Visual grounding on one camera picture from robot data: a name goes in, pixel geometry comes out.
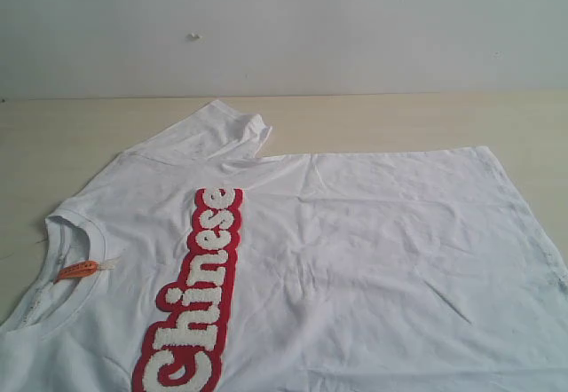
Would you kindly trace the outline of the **white t-shirt red lettering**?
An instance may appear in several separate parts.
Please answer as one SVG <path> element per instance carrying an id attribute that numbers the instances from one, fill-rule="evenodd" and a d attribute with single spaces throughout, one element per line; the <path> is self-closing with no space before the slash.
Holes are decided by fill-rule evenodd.
<path id="1" fill-rule="evenodd" d="M 51 213 L 2 390 L 566 390 L 567 269 L 488 148 L 260 158 L 270 131 L 211 102 Z"/>

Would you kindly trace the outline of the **orange neck label tag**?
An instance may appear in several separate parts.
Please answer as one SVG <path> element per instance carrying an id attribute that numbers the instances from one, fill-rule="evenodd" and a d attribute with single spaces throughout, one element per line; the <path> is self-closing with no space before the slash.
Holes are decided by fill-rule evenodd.
<path id="1" fill-rule="evenodd" d="M 86 278 L 102 270 L 112 270 L 117 262 L 118 259 L 113 258 L 102 262 L 88 260 L 75 263 L 60 270 L 54 279 L 54 283 L 58 283 L 64 279 Z"/>

